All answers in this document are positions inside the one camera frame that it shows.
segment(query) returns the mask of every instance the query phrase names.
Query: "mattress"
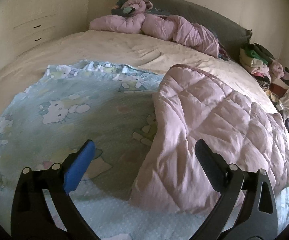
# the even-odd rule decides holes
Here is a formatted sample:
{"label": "mattress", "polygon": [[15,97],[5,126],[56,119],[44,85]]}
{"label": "mattress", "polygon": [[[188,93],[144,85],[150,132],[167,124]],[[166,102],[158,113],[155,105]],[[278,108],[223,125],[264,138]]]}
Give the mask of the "mattress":
{"label": "mattress", "polygon": [[233,61],[214,59],[188,47],[145,35],[87,31],[37,46],[3,68],[0,71],[0,115],[14,95],[43,76],[48,65],[72,64],[82,59],[129,64],[155,73],[166,73],[174,64],[198,66],[249,96],[266,112],[277,112],[258,83]]}
{"label": "mattress", "polygon": [[[144,35],[88,31],[42,44],[2,69],[0,115],[16,94],[41,79],[48,65],[70,65],[84,59],[128,64],[162,74],[179,63],[199,67],[249,96],[266,112],[277,112],[258,83],[234,62],[217,60],[182,45]],[[127,200],[100,195],[90,195],[88,190],[78,187],[71,197],[87,223],[101,238],[125,234],[126,239],[131,237],[133,240],[188,239],[206,218],[202,215],[143,212],[128,205]],[[46,198],[51,214],[55,215],[50,197]],[[276,201],[281,231],[289,223],[289,187],[276,196]],[[238,210],[234,210],[226,228],[233,225],[237,214]],[[10,230],[8,217],[0,222],[7,231]]]}

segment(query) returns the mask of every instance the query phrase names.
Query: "folded clothes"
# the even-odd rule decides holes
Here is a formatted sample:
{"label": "folded clothes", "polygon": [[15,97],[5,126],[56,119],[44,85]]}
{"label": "folded clothes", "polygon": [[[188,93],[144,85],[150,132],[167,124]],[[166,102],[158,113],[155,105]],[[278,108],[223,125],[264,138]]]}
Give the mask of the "folded clothes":
{"label": "folded clothes", "polygon": [[269,69],[270,69],[270,73],[275,75],[277,79],[280,79],[285,75],[283,66],[275,59],[273,59],[272,63],[269,64]]}
{"label": "folded clothes", "polygon": [[261,57],[264,58],[268,64],[272,63],[272,59],[275,59],[273,55],[263,46],[260,44],[254,43],[251,45],[252,49]]}
{"label": "folded clothes", "polygon": [[244,48],[245,53],[248,57],[251,58],[257,58],[259,60],[261,60],[263,63],[265,63],[266,65],[268,65],[268,61],[265,60],[264,58],[260,57],[257,52],[254,50],[254,45],[252,44],[247,44]]}
{"label": "folded clothes", "polygon": [[260,73],[260,72],[253,73],[252,75],[255,76],[255,77],[261,77],[261,78],[264,77],[263,74]]}
{"label": "folded clothes", "polygon": [[259,48],[259,50],[260,50],[263,54],[267,55],[269,58],[275,59],[274,56],[271,54],[271,52],[268,51],[264,46],[262,46],[262,45],[260,45],[260,44],[258,44],[258,43],[254,43],[254,45],[255,45],[257,48]]}
{"label": "folded clothes", "polygon": [[256,75],[262,74],[263,76],[267,77],[269,79],[269,83],[271,83],[271,77],[269,74],[269,68],[265,63],[262,63],[262,65],[254,65],[253,67],[250,67],[247,65],[246,62],[244,62],[244,57],[240,53],[240,63],[244,67],[246,71],[248,71],[251,75],[257,73]]}
{"label": "folded clothes", "polygon": [[262,60],[247,56],[244,49],[240,49],[240,61],[243,61],[243,63],[249,67],[258,67],[259,65],[263,65]]}

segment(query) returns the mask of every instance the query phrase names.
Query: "pink duvet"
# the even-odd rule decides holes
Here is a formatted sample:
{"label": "pink duvet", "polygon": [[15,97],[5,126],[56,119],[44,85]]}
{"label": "pink duvet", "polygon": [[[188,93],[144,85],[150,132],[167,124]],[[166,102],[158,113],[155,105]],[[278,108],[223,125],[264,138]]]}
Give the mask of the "pink duvet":
{"label": "pink duvet", "polygon": [[119,33],[141,33],[164,41],[175,41],[215,58],[219,55],[219,41],[211,31],[199,24],[192,24],[182,16],[171,15],[162,19],[156,15],[143,14],[145,2],[129,0],[123,6],[136,7],[136,15],[124,18],[107,15],[90,22],[89,30]]}
{"label": "pink duvet", "polygon": [[[130,203],[159,212],[209,212],[219,198],[194,146],[203,139],[227,163],[267,171],[275,193],[289,186],[289,135],[267,114],[213,75],[175,65],[153,97],[158,131],[134,181]],[[236,205],[243,201],[241,193]]]}
{"label": "pink duvet", "polygon": [[124,18],[118,15],[106,15],[91,21],[89,30],[140,34],[144,19],[145,16],[143,13],[130,18]]}

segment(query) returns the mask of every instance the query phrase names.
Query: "upholstered headboard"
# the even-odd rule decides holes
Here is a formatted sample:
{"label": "upholstered headboard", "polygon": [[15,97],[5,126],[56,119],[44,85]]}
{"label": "upholstered headboard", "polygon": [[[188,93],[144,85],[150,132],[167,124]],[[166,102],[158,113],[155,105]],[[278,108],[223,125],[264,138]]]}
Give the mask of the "upholstered headboard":
{"label": "upholstered headboard", "polygon": [[[127,0],[118,0],[122,6]],[[240,48],[250,41],[252,32],[232,20],[203,6],[184,0],[150,0],[152,13],[181,15],[192,23],[198,23],[214,32],[232,59],[239,63]]]}

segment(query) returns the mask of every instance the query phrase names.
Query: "hello kitty face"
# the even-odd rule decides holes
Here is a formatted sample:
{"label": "hello kitty face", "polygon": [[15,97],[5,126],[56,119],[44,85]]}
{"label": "hello kitty face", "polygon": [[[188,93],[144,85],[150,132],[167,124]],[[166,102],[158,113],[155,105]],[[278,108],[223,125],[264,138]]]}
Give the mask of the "hello kitty face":
{"label": "hello kitty face", "polygon": [[117,74],[113,79],[113,81],[121,81],[121,82],[143,82],[143,76],[136,75],[127,75],[125,73]]}
{"label": "hello kitty face", "polygon": [[66,65],[59,65],[56,70],[61,72],[61,78],[71,78],[78,75],[76,70]]}
{"label": "hello kitty face", "polygon": [[52,122],[61,122],[63,121],[68,113],[84,113],[90,109],[89,105],[86,104],[75,104],[77,99],[80,98],[80,95],[74,94],[68,96],[68,99],[64,100],[55,100],[42,103],[39,108],[39,114],[43,116],[43,123],[48,124]]}
{"label": "hello kitty face", "polygon": [[115,68],[112,67],[111,64],[105,64],[104,66],[102,66],[102,65],[93,65],[91,68],[88,68],[87,71],[92,71],[92,72],[100,71],[100,72],[103,72],[103,73],[114,73],[114,72],[116,72]]}
{"label": "hello kitty face", "polygon": [[69,110],[64,107],[61,100],[50,101],[40,105],[40,114],[43,115],[43,123],[60,122],[67,117]]}
{"label": "hello kitty face", "polygon": [[0,133],[5,133],[13,125],[12,115],[8,114],[6,116],[0,117]]}

